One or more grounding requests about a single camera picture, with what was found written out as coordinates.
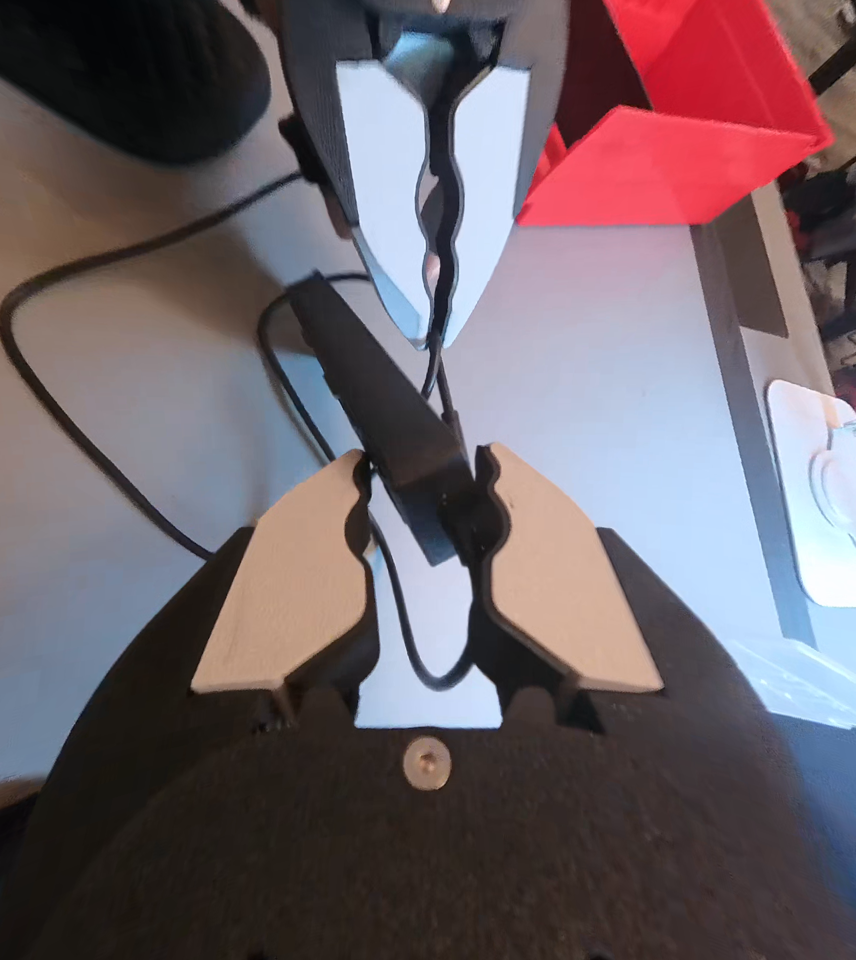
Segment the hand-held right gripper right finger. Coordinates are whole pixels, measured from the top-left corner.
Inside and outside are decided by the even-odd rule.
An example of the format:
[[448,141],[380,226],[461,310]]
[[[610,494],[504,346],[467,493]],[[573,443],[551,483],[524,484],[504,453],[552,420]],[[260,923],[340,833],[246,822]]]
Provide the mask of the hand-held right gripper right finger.
[[501,706],[545,690],[650,694],[664,681],[602,539],[566,493],[506,445],[480,445],[471,508],[471,658]]

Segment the small red plastic bin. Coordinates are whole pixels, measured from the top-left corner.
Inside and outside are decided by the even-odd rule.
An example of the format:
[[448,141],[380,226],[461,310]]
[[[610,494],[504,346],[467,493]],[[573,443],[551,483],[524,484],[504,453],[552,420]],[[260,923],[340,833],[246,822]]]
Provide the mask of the small red plastic bin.
[[570,2],[517,223],[706,224],[832,142],[766,2]]

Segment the black usb hub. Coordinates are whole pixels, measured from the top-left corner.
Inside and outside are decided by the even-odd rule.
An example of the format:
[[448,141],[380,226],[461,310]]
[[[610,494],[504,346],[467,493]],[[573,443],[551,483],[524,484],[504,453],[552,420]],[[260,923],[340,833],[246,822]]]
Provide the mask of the black usb hub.
[[458,511],[471,505],[474,477],[456,433],[330,282],[314,273],[288,294],[329,389],[426,560],[467,566]]

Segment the black wrist rest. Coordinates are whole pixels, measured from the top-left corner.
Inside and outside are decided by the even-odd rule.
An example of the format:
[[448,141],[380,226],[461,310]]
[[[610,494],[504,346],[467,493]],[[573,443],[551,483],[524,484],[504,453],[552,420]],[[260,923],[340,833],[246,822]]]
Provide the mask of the black wrist rest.
[[271,80],[218,1],[0,1],[0,78],[136,159],[216,159],[266,113]]

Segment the white document stand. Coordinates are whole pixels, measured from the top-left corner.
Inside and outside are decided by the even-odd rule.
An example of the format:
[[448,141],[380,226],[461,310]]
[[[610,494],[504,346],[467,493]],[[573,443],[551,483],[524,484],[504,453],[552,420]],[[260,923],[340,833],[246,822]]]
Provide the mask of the white document stand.
[[765,391],[798,580],[818,606],[856,609],[856,414],[783,379]]

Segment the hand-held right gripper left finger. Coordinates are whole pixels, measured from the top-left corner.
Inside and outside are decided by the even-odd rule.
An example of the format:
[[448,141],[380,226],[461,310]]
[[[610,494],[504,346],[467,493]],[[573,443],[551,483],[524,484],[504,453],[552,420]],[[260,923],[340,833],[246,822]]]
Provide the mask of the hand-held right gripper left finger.
[[351,642],[367,649],[346,683],[377,663],[370,468],[351,449],[284,494],[258,520],[191,689],[276,692],[310,683]]

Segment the clear plastic bin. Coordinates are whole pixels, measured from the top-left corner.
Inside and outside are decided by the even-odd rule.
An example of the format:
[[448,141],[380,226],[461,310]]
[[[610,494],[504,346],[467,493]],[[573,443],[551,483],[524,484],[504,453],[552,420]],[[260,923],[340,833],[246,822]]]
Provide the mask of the clear plastic bin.
[[856,674],[835,660],[784,638],[723,646],[769,713],[856,729]]

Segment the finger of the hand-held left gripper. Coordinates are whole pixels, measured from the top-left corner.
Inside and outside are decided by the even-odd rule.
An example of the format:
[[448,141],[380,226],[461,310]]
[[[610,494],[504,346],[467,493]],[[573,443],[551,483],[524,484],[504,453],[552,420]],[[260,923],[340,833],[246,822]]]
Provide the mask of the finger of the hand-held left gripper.
[[458,338],[491,280],[515,218],[530,71],[495,66],[462,91],[442,127],[435,332]]
[[386,313],[417,350],[427,347],[440,270],[436,224],[423,212],[429,173],[429,108],[440,77],[421,60],[336,64],[358,223],[354,239]]

